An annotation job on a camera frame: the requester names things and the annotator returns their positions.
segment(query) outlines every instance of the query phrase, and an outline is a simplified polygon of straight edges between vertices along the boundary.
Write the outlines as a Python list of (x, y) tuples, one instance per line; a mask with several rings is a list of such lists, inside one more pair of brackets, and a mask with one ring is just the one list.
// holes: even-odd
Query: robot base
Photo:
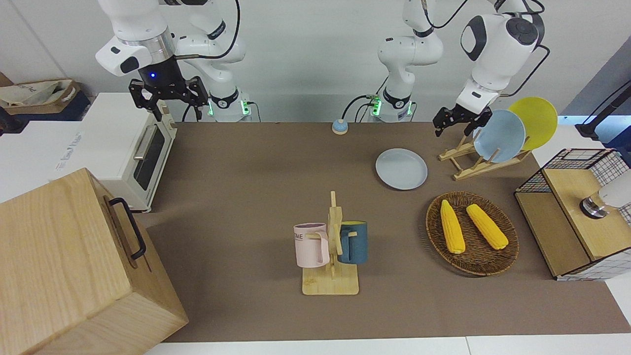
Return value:
[(379, 121), (385, 123), (407, 122), (412, 116), (412, 101), (409, 101), (402, 109), (388, 108), (385, 104), (379, 102), (376, 108), (370, 112), (370, 115), (376, 117)]
[(239, 99), (233, 102), (230, 107), (222, 109), (218, 107), (214, 102), (208, 101), (210, 107), (208, 109), (208, 115), (202, 118), (204, 122), (240, 122), (251, 121), (252, 111), (250, 110), (247, 102), (249, 101), (249, 95), (240, 91)]

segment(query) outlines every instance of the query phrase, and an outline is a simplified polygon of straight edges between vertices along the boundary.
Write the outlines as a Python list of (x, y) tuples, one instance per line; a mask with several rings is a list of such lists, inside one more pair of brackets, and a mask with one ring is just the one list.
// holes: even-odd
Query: wooden mug holder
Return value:
[(495, 158), (495, 156), (500, 152), (500, 149), (498, 148), (496, 151), (494, 151), (493, 154), (491, 154), (491, 157), (488, 160), (485, 160), (483, 157), (479, 157), (475, 164), (473, 164), (473, 166), (468, 169), (463, 169), (460, 164), (458, 164), (458, 161), (456, 161), (456, 158), (472, 153), (477, 154), (473, 142), (475, 142), (479, 135), (480, 131), (477, 131), (476, 134), (473, 136), (473, 139), (467, 143), (465, 143), (467, 136), (463, 136), (456, 148), (450, 150), (445, 149), (445, 152), (438, 156), (438, 159), (440, 161), (450, 160), (454, 164), (456, 169), (458, 169), (458, 172), (453, 175), (454, 180), (458, 181), (470, 177), (472, 178), (473, 176), (482, 175), (489, 171), (520, 163), (532, 152), (532, 150), (522, 150), (510, 160), (501, 163), (494, 163), (492, 162), (493, 158)]
[(359, 293), (357, 265), (338, 262), (338, 255), (342, 255), (342, 243), (339, 236), (341, 227), (342, 208), (337, 206), (335, 191), (331, 191), (331, 207), (329, 207), (327, 224), (330, 260), (325, 266), (302, 269), (303, 294), (312, 296), (355, 295)]

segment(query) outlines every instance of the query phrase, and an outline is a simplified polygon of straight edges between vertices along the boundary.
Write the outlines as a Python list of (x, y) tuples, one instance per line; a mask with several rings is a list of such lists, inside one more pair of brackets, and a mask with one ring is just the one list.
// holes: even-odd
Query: yellow corn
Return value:
[(464, 252), (463, 230), (460, 228), (454, 209), (447, 200), (442, 200), (440, 203), (440, 221), (449, 252), (453, 254)]
[(467, 207), (467, 214), (482, 233), (488, 244), (495, 250), (504, 249), (509, 244), (508, 238), (502, 233), (491, 217), (475, 203)]

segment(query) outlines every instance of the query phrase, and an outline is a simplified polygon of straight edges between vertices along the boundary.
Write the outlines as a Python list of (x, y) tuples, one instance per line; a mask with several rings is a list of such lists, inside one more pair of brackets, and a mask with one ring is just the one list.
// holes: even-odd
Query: wicker tray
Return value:
[[(465, 251), (462, 254), (452, 254), (447, 249), (445, 236), (440, 221), (440, 203), (447, 200), (456, 211), (456, 216), (463, 230)], [(476, 203), (497, 224), (509, 240), (508, 246), (502, 250), (495, 250), (488, 245), (473, 221), (469, 218), (466, 208)], [(482, 196), (467, 191), (455, 191), (440, 195), (432, 201), (425, 217), (427, 235), (434, 248), (443, 259), (454, 267), (473, 275), (488, 276), (508, 270), (519, 254), (517, 232), (509, 218), (491, 201)]]

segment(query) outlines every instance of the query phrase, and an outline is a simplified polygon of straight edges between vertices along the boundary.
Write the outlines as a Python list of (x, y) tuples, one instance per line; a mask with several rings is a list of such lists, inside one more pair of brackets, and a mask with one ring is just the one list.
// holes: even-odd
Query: pink mug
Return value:
[(296, 263), (299, 267), (321, 267), (329, 263), (329, 239), (326, 224), (303, 223), (293, 226)]

